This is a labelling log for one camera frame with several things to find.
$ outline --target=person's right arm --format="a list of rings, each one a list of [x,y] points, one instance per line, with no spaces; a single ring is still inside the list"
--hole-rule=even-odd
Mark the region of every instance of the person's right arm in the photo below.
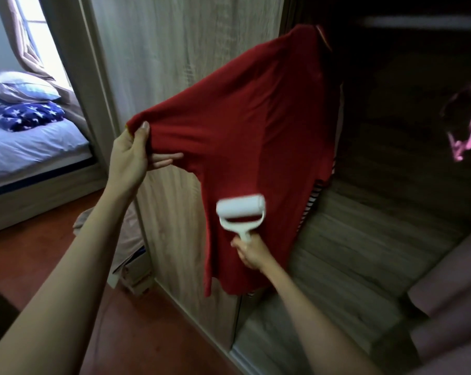
[[[232,246],[244,264],[260,270],[279,293],[315,374],[381,374],[362,349],[307,299],[258,234],[251,235],[250,243],[236,236]]]

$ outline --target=white pillow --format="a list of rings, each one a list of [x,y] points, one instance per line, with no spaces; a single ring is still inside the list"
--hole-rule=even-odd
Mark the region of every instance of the white pillow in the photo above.
[[[6,102],[51,101],[59,98],[55,87],[28,73],[0,72],[0,99]]]

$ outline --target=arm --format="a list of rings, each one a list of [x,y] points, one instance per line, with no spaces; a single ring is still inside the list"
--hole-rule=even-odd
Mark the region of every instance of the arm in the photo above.
[[[0,342],[0,373],[79,373],[120,227],[146,170],[182,154],[147,158],[149,125],[114,141],[107,187],[64,257]]]
[[[282,298],[315,374],[380,375],[381,371],[340,328],[317,309],[273,258],[258,234],[232,240],[246,266],[260,270]]]

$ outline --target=red shirt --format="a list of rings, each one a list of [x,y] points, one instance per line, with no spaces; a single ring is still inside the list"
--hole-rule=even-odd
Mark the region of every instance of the red shirt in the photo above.
[[[286,266],[314,182],[332,170],[339,85],[328,55],[318,29],[298,25],[128,122],[133,133],[148,121],[154,152],[183,152],[176,165],[201,182],[206,296],[211,277],[235,295],[268,285],[230,246],[234,233],[216,214],[221,198],[265,196],[257,232]]]

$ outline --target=red floor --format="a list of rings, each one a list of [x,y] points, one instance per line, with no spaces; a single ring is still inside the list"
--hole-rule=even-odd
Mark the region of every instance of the red floor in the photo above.
[[[77,216],[99,196],[93,193],[0,232],[0,292],[16,307],[24,308],[48,277],[73,240]],[[114,373],[238,372],[160,290],[136,298],[107,287],[81,374]]]

